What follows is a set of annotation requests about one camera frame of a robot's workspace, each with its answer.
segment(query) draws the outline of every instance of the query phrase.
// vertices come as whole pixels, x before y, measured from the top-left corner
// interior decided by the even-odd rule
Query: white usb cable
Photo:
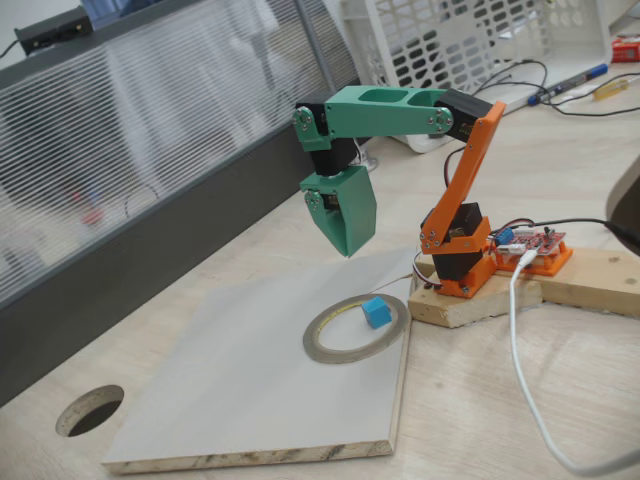
[[[520,382],[520,388],[522,388],[524,398],[527,400],[529,410],[531,410],[531,413],[533,414],[533,418],[538,425],[540,433],[542,434],[544,443],[547,445],[547,448],[553,454],[553,456],[556,457],[556,460],[558,460],[558,462],[560,462],[560,464],[564,468],[569,470],[574,475],[578,475],[580,477],[599,477],[601,475],[607,475],[609,473],[614,473],[619,470],[623,470],[625,468],[636,465],[640,463],[640,450],[631,451],[622,455],[621,457],[615,458],[600,465],[580,467],[569,460],[567,456],[562,453],[558,449],[558,447],[556,447],[553,439],[551,438],[551,435],[549,435],[549,432],[547,431],[544,420],[540,416],[540,412],[538,411],[536,402],[533,400],[531,392],[529,391],[529,387],[527,386],[527,382],[524,379],[524,375],[522,374],[522,368],[520,367],[520,360],[518,359],[518,349],[516,345],[516,280],[518,279],[518,275],[520,274],[520,272],[522,272],[522,270],[524,270],[527,265],[533,262],[537,255],[537,250],[527,250],[525,254],[522,255],[522,258],[518,262],[518,266],[513,272],[511,282],[509,283],[509,324],[511,329],[511,355],[513,357],[513,366],[516,370],[516,376],[518,377],[518,382]]]

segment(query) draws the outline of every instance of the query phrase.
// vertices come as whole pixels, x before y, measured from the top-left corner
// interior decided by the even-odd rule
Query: tape roll
[[[320,332],[338,314],[380,297],[391,311],[391,325],[380,338],[368,345],[351,350],[333,350],[320,343]],[[395,342],[409,324],[411,316],[404,302],[391,295],[368,293],[342,300],[324,310],[313,319],[302,337],[304,350],[312,359],[320,363],[352,363],[371,357]]]

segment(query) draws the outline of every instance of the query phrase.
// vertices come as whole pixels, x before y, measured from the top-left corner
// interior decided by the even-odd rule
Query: pen
[[[531,95],[529,97],[528,103],[530,106],[537,105],[540,102],[544,102],[549,100],[556,95],[559,95],[567,90],[571,90],[572,88],[577,87],[578,85],[582,85],[583,83],[588,82],[592,78],[599,77],[600,75],[604,75],[609,70],[609,67],[606,63],[602,65],[598,65],[591,70],[587,70],[585,73],[581,73],[580,75],[576,75],[575,77],[570,78],[569,80],[565,80],[564,82],[557,83],[549,88],[547,88],[548,93],[539,93],[537,95]]]

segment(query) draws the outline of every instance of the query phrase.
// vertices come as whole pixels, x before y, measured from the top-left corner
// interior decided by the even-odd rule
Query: white board
[[[377,355],[342,365],[309,358],[302,337],[325,308],[411,273],[413,255],[393,251],[213,291],[103,464],[136,473],[392,453],[408,330]],[[404,279],[378,292],[406,303],[409,290]],[[345,343],[365,344],[380,334],[364,317],[355,327],[340,320],[328,340],[342,332],[358,337]]]

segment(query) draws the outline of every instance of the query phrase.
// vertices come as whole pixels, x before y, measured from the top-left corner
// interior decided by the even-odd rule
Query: red circuit board
[[[558,245],[564,239],[564,232],[535,232],[533,230],[514,230],[515,236],[509,242],[510,245],[524,244],[527,250],[538,249],[538,255],[550,255],[558,248]]]

